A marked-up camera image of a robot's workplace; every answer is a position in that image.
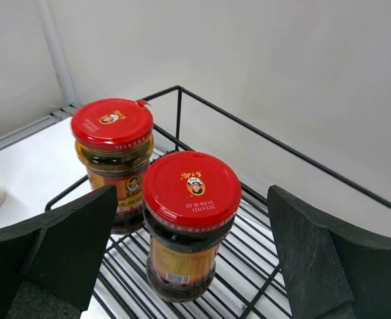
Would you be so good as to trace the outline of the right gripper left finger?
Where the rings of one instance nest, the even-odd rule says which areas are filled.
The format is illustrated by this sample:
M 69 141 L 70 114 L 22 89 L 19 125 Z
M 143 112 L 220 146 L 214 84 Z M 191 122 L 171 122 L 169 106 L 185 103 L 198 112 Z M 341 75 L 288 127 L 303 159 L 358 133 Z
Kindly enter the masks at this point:
M 88 309 L 117 191 L 103 186 L 0 229 L 0 318 L 79 318 Z

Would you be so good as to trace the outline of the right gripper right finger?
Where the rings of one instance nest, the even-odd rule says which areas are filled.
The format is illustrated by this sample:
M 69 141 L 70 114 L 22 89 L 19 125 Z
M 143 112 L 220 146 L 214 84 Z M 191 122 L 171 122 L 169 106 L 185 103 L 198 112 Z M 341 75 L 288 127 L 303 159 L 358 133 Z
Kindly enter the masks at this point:
M 391 238 L 276 185 L 267 207 L 294 318 L 391 318 Z

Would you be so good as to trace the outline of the red lid sauce jar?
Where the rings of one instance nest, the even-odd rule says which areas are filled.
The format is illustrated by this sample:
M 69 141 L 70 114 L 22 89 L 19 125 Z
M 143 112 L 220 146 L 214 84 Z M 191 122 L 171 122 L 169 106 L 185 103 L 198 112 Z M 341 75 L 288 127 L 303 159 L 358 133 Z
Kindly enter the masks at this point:
M 92 189 L 112 184 L 117 210 L 112 233 L 142 228 L 142 183 L 153 153 L 153 115 L 145 100 L 106 98 L 74 113 L 71 130 Z

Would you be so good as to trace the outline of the red lid chili jar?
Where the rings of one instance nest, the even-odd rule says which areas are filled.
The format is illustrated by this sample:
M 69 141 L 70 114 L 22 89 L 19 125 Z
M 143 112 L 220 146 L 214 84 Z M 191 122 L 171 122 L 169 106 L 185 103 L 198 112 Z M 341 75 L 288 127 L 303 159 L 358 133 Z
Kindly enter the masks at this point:
M 242 198 L 232 168 L 212 155 L 167 153 L 153 161 L 143 180 L 149 231 L 146 275 L 167 302 L 190 302 L 211 285 L 216 256 Z

